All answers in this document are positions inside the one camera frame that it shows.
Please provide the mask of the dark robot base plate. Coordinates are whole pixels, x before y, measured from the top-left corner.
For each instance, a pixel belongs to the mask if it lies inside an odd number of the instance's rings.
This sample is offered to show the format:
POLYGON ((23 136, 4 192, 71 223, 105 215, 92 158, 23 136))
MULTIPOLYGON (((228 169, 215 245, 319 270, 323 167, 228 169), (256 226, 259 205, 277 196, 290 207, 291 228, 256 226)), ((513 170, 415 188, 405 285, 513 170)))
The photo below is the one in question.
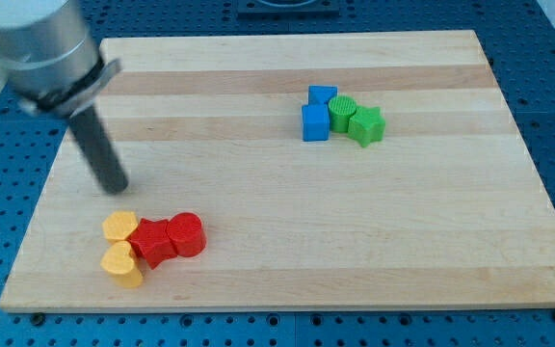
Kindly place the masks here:
POLYGON ((236 0, 239 17, 339 13, 339 0, 236 0))

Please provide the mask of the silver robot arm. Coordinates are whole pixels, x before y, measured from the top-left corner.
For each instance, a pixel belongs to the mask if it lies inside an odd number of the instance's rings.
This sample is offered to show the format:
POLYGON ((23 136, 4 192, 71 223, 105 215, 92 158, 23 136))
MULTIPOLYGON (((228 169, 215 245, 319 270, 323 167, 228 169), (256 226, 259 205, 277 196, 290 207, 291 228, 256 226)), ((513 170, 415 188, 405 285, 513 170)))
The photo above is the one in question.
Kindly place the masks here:
POLYGON ((0 65, 31 114, 74 117, 120 71, 106 63, 75 0, 0 0, 0 65))

